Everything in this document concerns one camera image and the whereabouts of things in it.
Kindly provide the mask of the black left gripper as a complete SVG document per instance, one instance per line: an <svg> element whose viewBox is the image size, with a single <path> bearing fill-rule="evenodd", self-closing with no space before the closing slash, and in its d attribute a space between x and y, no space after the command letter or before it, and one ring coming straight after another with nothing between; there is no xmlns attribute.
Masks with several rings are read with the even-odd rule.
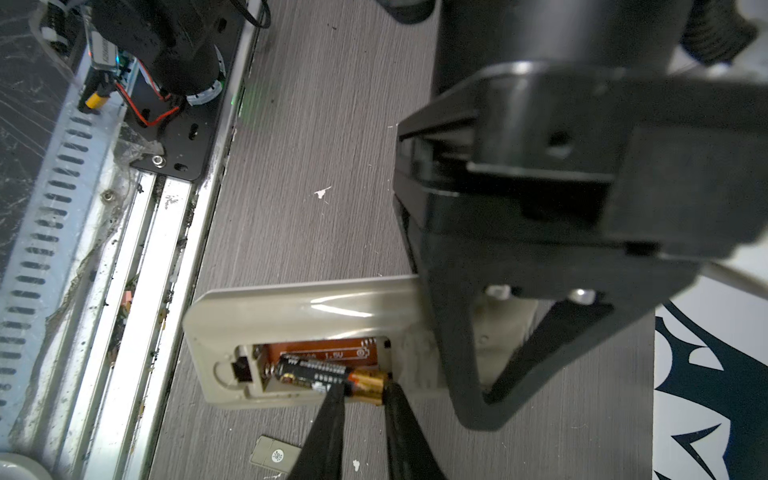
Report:
<svg viewBox="0 0 768 480"><path fill-rule="evenodd" d="M669 295L767 233L767 86L489 66L400 123L395 197L429 299Z"/></svg>

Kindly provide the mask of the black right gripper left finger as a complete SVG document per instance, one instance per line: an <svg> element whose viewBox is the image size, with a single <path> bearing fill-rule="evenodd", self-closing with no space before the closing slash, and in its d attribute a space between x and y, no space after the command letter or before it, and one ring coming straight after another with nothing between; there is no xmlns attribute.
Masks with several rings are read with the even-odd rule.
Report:
<svg viewBox="0 0 768 480"><path fill-rule="evenodd" d="M327 392L288 480L342 478L344 393L344 387L340 385Z"/></svg>

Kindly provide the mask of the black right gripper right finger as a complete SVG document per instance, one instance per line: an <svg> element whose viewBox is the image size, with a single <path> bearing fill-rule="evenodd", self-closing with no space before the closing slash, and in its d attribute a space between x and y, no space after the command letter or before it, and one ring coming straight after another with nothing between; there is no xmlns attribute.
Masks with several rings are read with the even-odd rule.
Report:
<svg viewBox="0 0 768 480"><path fill-rule="evenodd" d="M407 397L397 383L386 384L383 405L389 478L445 480Z"/></svg>

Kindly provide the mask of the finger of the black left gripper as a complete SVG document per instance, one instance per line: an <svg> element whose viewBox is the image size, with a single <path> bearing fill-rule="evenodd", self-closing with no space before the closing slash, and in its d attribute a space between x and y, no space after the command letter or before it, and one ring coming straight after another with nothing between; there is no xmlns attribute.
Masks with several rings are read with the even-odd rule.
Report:
<svg viewBox="0 0 768 480"><path fill-rule="evenodd" d="M691 263L423 273L459 422L471 430L501 428L561 369L685 289L698 273ZM523 299L549 300L552 305L521 332L495 335L500 353L479 360L472 315L491 285L508 285Z"/></svg>

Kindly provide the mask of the grey remote battery cover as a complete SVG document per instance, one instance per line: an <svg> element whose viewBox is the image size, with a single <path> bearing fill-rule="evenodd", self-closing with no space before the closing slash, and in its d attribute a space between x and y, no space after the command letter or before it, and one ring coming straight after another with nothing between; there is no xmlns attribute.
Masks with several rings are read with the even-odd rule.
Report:
<svg viewBox="0 0 768 480"><path fill-rule="evenodd" d="M261 435L249 457L249 463L270 471L288 475L301 453L301 448L281 440Z"/></svg>

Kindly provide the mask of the gold black AA battery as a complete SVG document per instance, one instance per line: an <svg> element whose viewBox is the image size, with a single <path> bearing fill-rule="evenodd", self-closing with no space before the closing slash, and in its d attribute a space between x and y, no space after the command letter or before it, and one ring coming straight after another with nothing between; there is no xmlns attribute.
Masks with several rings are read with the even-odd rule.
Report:
<svg viewBox="0 0 768 480"><path fill-rule="evenodd" d="M284 354L270 367L269 374L281 383L328 393L341 386L344 395L380 406L389 376L378 370L354 368L332 362Z"/></svg>

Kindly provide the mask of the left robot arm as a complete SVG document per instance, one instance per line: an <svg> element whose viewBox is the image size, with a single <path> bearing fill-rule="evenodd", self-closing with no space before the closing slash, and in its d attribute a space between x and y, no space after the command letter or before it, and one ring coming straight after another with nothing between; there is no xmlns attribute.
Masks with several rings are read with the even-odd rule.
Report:
<svg viewBox="0 0 768 480"><path fill-rule="evenodd" d="M767 230L767 82L672 75L759 36L732 1L386 1L440 15L394 205L461 424L502 427L569 363Z"/></svg>

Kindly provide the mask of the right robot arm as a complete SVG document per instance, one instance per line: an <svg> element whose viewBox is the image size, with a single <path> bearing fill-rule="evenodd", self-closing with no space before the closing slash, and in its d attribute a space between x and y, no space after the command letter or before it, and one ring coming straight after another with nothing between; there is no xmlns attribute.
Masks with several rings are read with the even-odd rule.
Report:
<svg viewBox="0 0 768 480"><path fill-rule="evenodd" d="M1 448L55 479L139 479L199 390L181 317L214 280L398 275L396 123L427 97L436 23L373 1L99 1L129 72L73 88L3 280Z"/></svg>

